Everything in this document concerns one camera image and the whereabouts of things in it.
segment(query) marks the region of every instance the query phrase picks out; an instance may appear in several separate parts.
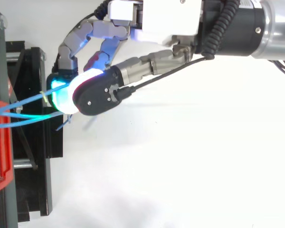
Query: robotic hand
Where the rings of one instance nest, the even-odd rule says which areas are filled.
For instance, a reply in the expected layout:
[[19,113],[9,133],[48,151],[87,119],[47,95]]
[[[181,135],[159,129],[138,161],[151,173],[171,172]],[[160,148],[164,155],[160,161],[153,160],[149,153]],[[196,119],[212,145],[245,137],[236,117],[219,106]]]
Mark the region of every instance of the robotic hand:
[[[89,19],[103,19],[107,12],[110,21]],[[92,37],[105,40],[78,75],[75,55]],[[129,37],[174,46],[111,66]],[[97,115],[137,89],[216,54],[285,60],[285,0],[106,0],[68,34],[58,52],[48,87],[70,85],[52,94],[52,104],[66,114]],[[193,54],[204,57],[191,61]],[[128,86],[149,75],[161,76]]]

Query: coiled cable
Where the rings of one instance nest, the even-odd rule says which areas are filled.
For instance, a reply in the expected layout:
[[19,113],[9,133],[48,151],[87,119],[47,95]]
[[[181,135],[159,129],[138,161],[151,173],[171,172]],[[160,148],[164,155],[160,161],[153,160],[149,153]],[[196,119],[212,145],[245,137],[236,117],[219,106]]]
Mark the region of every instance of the coiled cable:
[[235,17],[239,6],[240,0],[226,0],[222,13],[206,38],[201,53],[207,60],[213,60],[215,58],[215,54],[218,51],[223,37]]
[[108,14],[108,6],[109,3],[112,0],[105,0],[103,3],[101,3],[97,9],[95,9],[94,11],[94,16],[98,19],[98,20],[103,20],[105,18],[105,16]]

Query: blue cable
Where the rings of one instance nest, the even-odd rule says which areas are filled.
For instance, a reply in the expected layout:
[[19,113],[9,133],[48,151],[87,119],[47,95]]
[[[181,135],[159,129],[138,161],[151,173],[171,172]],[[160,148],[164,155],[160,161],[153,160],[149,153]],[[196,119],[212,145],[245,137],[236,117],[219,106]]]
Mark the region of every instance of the blue cable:
[[0,116],[7,116],[7,117],[11,117],[11,118],[18,118],[18,119],[35,119],[35,118],[48,117],[49,115],[28,115],[28,114],[16,114],[16,113],[1,113]]
[[45,96],[51,95],[53,92],[56,92],[56,91],[58,91],[58,90],[60,90],[60,89],[64,89],[64,88],[66,88],[66,87],[68,87],[68,86],[69,86],[69,84],[65,84],[65,85],[59,86],[59,87],[57,87],[57,88],[55,88],[55,89],[48,90],[48,91],[46,91],[46,92],[43,93],[43,94],[38,94],[38,95],[32,96],[32,97],[30,97],[30,98],[24,99],[24,100],[22,100],[22,101],[19,101],[19,102],[16,102],[16,103],[7,105],[7,106],[5,106],[5,107],[2,107],[2,108],[0,108],[0,115],[1,115],[3,112],[7,111],[7,110],[10,110],[10,109],[13,109],[13,108],[17,108],[17,107],[26,105],[26,104],[28,104],[28,103],[30,103],[30,102],[39,100],[39,99],[43,98],[44,95],[45,95]]
[[60,116],[63,115],[62,112],[55,112],[49,115],[46,115],[45,117],[38,117],[38,118],[34,118],[34,119],[30,119],[30,120],[25,120],[25,121],[20,121],[20,122],[15,122],[15,123],[2,123],[0,124],[0,128],[10,128],[10,127],[19,127],[19,126],[24,126],[24,125],[28,125],[28,124],[33,124],[33,123],[37,123],[40,121],[44,121],[56,116]]

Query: white background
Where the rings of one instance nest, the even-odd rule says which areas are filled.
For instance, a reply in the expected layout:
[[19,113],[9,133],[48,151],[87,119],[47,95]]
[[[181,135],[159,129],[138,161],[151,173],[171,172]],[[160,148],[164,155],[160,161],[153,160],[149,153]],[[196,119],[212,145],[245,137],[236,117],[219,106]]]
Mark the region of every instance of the white background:
[[[99,0],[0,0],[7,40],[47,53]],[[78,55],[80,70],[98,50]],[[114,63],[163,49],[129,41]],[[51,160],[53,212],[22,228],[285,228],[285,76],[217,57],[64,128]]]

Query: glowing fingertip sensor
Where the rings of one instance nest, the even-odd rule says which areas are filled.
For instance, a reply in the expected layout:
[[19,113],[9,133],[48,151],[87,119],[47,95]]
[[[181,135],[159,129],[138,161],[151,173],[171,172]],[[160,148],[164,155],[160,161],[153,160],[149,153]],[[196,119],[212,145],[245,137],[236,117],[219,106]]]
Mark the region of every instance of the glowing fingertip sensor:
[[[71,83],[68,87],[61,89],[57,92],[53,92],[52,101],[53,101],[55,108],[57,110],[61,111],[62,113],[65,113],[65,114],[78,113],[79,110],[73,102],[73,94],[74,94],[75,90],[81,84],[83,84],[85,81],[91,79],[92,77],[100,75],[102,73],[103,73],[102,70],[90,69],[90,70],[85,71],[84,73],[78,75],[77,77],[75,77],[71,81]],[[59,86],[63,86],[66,83],[67,82],[65,82],[64,80],[54,79],[51,82],[51,88],[54,89],[54,88],[57,88]]]

